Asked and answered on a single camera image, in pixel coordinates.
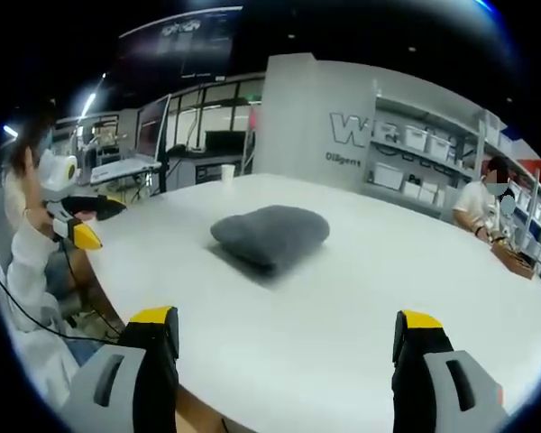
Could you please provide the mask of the person's left hand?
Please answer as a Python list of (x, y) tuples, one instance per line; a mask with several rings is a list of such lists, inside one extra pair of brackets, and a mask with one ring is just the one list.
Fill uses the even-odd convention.
[(25, 217), (39, 233), (48, 238), (54, 237), (53, 219), (43, 205), (39, 204), (37, 207), (27, 208)]

